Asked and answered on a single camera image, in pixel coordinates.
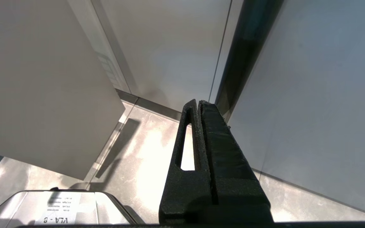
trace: sticker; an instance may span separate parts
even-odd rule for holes
[[[75,224],[81,192],[52,192],[42,216],[35,225]]]

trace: gray tile floor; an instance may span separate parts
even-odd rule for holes
[[[146,223],[157,212],[177,133],[178,121],[124,102],[125,112],[84,180],[9,158],[0,162],[0,204],[18,191],[90,189],[111,193]],[[186,137],[182,168],[194,169],[192,137]],[[271,202],[274,220],[365,220],[365,213],[255,172]]]

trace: label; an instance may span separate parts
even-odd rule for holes
[[[75,224],[81,192],[52,192],[46,209],[35,225]]]

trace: marble floor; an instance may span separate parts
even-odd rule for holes
[[[123,101],[126,110],[113,135],[84,180],[5,157],[0,161],[0,204],[22,190],[88,189],[114,195],[142,222],[158,223],[158,206],[177,133],[175,117],[178,119],[178,114],[162,115],[148,109],[149,105],[137,98],[127,100]],[[194,169],[190,136],[189,128],[184,146],[184,170]],[[271,202],[276,222],[365,221],[365,212],[255,173]]]

